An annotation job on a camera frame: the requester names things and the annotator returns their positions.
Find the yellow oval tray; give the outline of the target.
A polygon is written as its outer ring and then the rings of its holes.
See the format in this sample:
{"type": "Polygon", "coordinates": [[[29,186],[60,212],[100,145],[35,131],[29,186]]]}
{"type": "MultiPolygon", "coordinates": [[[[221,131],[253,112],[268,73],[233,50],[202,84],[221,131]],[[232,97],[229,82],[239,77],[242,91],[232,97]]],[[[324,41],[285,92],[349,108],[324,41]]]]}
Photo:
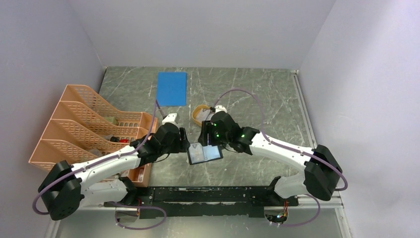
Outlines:
{"type": "Polygon", "coordinates": [[[192,112],[192,120],[197,126],[201,127],[202,122],[209,120],[213,114],[214,112],[209,106],[198,105],[192,112]]]}

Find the black card holder wallet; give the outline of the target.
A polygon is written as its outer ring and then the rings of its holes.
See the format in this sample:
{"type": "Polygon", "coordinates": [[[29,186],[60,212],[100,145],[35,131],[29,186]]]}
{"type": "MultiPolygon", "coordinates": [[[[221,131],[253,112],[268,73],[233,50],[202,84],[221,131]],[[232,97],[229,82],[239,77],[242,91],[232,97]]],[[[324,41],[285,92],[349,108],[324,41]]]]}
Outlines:
{"type": "MultiPolygon", "coordinates": [[[[205,160],[201,163],[206,163],[206,162],[219,160],[219,159],[223,158],[222,150],[219,146],[204,146],[204,147],[202,146],[202,148],[203,148],[203,151],[204,151],[205,160]]],[[[189,150],[187,151],[187,155],[188,155],[188,162],[190,164],[189,150]]]]}

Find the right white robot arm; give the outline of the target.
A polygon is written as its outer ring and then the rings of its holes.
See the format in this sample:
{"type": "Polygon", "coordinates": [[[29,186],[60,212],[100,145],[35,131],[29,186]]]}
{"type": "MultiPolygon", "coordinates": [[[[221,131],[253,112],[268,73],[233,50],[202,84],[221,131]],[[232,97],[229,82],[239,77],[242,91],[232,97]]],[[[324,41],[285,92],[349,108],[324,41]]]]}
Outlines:
{"type": "Polygon", "coordinates": [[[329,201],[342,175],[341,167],[326,146],[303,147],[275,139],[262,130],[241,127],[223,111],[201,123],[198,142],[202,146],[228,145],[235,152],[263,156],[294,168],[296,175],[274,179],[274,188],[267,192],[272,205],[304,194],[329,201]]]}

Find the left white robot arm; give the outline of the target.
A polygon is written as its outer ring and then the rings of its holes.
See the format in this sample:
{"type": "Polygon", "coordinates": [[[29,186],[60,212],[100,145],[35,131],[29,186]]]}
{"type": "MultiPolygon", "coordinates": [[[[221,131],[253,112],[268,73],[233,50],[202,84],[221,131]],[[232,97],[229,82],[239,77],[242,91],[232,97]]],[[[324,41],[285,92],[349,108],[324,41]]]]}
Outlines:
{"type": "Polygon", "coordinates": [[[129,178],[100,182],[119,172],[154,163],[165,154],[186,153],[189,146],[185,128],[167,122],[156,133],[147,134],[107,156],[73,165],[60,161],[38,188],[33,210],[58,221],[94,200],[131,206],[137,200],[137,192],[129,178]]]}

